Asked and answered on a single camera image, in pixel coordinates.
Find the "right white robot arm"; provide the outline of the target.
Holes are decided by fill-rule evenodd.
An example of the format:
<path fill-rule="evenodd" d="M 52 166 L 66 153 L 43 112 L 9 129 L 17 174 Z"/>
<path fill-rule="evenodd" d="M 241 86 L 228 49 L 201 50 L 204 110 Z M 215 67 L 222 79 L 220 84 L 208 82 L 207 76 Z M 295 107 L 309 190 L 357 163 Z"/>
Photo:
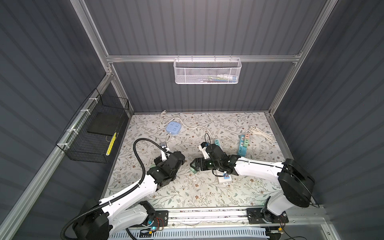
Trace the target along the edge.
<path fill-rule="evenodd" d="M 314 178 L 295 160 L 286 159 L 284 162 L 263 162 L 251 160 L 239 155 L 227 155 L 220 146 L 206 142 L 199 146 L 202 158 L 196 158 L 190 163 L 194 172 L 213 171 L 232 176 L 255 177 L 279 184 L 281 190 L 268 197 L 261 212 L 264 219 L 277 218 L 296 206 L 307 208 L 313 204 L 312 192 Z"/>

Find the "green plug cube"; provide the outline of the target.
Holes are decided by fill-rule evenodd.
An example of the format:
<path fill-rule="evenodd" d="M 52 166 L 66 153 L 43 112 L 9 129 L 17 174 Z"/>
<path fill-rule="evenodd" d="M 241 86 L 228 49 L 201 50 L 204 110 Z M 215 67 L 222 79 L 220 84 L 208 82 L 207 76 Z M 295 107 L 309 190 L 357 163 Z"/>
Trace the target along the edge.
<path fill-rule="evenodd" d="M 193 167 L 193 166 L 190 166 L 190 170 L 191 170 L 191 172 L 192 172 L 193 174 L 196 174 L 196 173 L 197 173 L 195 167 Z"/>

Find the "teal small power strip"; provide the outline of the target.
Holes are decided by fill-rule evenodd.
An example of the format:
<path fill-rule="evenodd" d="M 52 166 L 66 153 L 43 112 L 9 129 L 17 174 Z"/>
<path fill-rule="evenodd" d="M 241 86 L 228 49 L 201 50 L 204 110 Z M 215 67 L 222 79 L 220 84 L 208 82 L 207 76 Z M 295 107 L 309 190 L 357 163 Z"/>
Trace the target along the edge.
<path fill-rule="evenodd" d="M 241 156 L 241 157 L 246 156 L 249 143 L 250 143 L 250 138 L 246 139 L 245 135 L 240 135 L 239 149 L 238 149 L 238 155 L 239 156 Z"/>

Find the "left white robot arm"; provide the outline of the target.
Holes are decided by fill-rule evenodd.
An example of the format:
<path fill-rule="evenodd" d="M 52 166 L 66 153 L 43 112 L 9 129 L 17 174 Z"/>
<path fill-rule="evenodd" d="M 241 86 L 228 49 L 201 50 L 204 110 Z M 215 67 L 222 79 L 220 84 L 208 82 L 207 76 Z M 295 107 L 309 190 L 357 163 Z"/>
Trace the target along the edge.
<path fill-rule="evenodd" d="M 143 198 L 174 181 L 185 162 L 180 151 L 167 152 L 164 160 L 155 159 L 155 166 L 145 171 L 139 181 L 107 198 L 88 200 L 67 226 L 72 227 L 78 240 L 106 240 L 122 229 L 149 225 L 155 210 Z"/>

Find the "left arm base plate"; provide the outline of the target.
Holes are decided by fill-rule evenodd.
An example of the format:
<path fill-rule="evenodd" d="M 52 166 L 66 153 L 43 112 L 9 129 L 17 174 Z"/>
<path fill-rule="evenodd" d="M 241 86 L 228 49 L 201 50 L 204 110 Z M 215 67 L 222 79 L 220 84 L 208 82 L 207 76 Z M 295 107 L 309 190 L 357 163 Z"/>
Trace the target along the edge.
<path fill-rule="evenodd" d="M 166 227 L 168 225 L 169 211 L 155 210 L 154 214 L 149 214 L 141 224 L 131 226 L 131 228 L 149 228 L 149 227 Z"/>

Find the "long white power strip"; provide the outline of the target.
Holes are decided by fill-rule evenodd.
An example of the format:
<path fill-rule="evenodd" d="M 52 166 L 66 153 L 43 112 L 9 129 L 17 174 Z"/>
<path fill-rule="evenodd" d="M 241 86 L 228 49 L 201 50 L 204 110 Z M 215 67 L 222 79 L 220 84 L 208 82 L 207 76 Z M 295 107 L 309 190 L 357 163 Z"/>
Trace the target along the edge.
<path fill-rule="evenodd" d="M 219 176 L 218 182 L 219 182 L 219 184 L 222 184 L 224 186 L 228 185 L 233 180 L 231 175 L 225 174 L 224 172 L 219 172 L 219 171 L 215 170 L 214 174 Z"/>

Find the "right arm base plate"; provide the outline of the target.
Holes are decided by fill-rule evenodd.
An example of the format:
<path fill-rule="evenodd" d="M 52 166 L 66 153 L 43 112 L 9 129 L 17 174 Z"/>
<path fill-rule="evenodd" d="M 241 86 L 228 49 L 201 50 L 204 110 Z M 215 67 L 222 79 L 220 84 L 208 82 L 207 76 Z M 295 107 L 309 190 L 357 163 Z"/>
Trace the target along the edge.
<path fill-rule="evenodd" d="M 247 208 L 246 213 L 250 224 L 287 224 L 289 222 L 286 212 L 277 216 L 264 208 Z"/>

